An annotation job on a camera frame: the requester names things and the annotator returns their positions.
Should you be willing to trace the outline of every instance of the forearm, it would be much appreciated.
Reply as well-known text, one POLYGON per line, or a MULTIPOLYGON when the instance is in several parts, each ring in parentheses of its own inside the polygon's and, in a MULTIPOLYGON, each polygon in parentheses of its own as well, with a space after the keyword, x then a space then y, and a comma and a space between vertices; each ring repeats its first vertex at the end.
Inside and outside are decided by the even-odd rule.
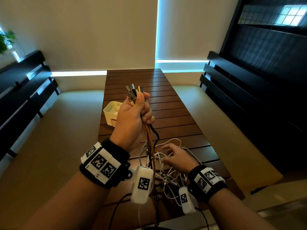
POLYGON ((222 189, 210 198, 209 209, 221 230, 276 230, 228 189, 222 189))
POLYGON ((98 214, 108 194, 108 189, 77 172, 21 229, 84 229, 98 214))

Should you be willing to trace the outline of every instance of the green leaves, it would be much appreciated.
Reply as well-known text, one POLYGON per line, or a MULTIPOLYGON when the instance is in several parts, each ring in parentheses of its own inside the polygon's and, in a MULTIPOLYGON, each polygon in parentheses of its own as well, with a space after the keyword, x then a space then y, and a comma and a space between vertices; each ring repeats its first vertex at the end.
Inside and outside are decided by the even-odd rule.
POLYGON ((0 31, 0 54, 4 54, 8 50, 8 46, 14 44, 15 39, 16 37, 13 31, 0 31))

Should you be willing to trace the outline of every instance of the black wrist strap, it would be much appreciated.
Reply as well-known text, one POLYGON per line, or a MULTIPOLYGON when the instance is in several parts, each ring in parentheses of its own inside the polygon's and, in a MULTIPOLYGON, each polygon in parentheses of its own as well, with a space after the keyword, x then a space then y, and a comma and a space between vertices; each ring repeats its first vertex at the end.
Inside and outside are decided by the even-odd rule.
POLYGON ((83 162, 79 169, 93 183, 110 189, 128 178, 129 157, 128 152, 107 138, 101 144, 95 144, 82 156, 83 162))
POLYGON ((205 165, 195 167, 189 173, 189 192, 199 201, 208 204, 210 198, 223 188, 225 180, 212 168, 205 165))

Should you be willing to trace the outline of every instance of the wooden table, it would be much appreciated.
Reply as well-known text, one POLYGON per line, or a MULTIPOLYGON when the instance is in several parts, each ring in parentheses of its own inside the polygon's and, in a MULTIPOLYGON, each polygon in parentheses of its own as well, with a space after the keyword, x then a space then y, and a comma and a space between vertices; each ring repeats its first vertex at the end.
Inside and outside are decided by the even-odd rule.
MULTIPOLYGON (((158 144, 164 143, 171 138, 179 138, 183 147, 189 148, 203 164, 215 169, 225 179, 228 188, 237 197, 244 199, 243 193, 231 178, 226 167, 220 161, 214 149, 210 146, 205 135, 202 133, 161 69, 108 70, 102 109, 105 108, 110 101, 115 100, 123 102, 127 97, 125 86, 131 83, 133 83, 135 87, 142 86, 144 92, 150 94, 148 102, 152 108, 152 114, 156 118, 153 127, 160 136, 158 144)), ((98 141, 102 142, 104 139, 110 137, 113 129, 114 127, 106 124, 105 116, 102 111, 98 141)), ((152 134, 152 138, 153 140, 157 139, 154 134, 152 134)), ((138 157, 145 141, 146 137, 144 137, 143 143, 130 154, 129 162, 133 169, 140 165, 138 157)), ((142 163, 146 164, 146 156, 143 156, 141 159, 142 163)), ((93 229, 108 228, 116 203, 118 203, 125 194, 131 192, 131 187, 131 182, 124 181, 116 188, 112 188, 94 223, 93 229)), ((140 205, 133 204, 129 200, 128 197, 119 205, 113 220, 112 229, 130 230, 140 227, 138 220, 140 205)), ((177 206, 173 200, 167 199, 163 193, 158 195, 158 203, 161 221, 184 215, 181 207, 177 206)), ((200 204, 199 207, 202 210, 207 208, 204 204, 200 204)), ((143 227, 154 223, 155 210, 151 199, 141 207, 140 218, 143 227)))

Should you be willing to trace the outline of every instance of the hand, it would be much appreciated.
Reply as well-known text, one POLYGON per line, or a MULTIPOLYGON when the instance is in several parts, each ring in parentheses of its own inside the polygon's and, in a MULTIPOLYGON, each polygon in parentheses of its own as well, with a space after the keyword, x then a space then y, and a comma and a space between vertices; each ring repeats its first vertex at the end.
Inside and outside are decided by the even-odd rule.
POLYGON ((192 169, 199 165, 185 150, 173 143, 166 144, 161 149, 166 149, 168 154, 173 152, 171 156, 164 157, 162 162, 171 165, 180 173, 188 175, 192 169))
POLYGON ((141 143, 146 133, 143 122, 154 123, 151 108, 145 101, 149 97, 149 93, 138 92, 134 106, 126 99, 118 111, 116 126, 110 140, 127 152, 131 152, 141 143))

